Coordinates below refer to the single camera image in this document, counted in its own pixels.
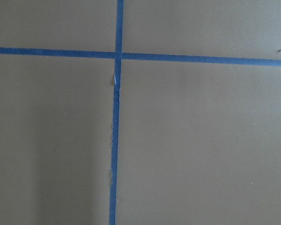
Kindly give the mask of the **brown paper table cover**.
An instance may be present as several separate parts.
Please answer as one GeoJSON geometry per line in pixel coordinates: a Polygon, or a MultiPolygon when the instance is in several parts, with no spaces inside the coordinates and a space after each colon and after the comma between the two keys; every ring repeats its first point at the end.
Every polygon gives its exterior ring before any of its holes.
{"type": "Polygon", "coordinates": [[[281,225],[281,0],[0,0],[0,225],[281,225]]]}

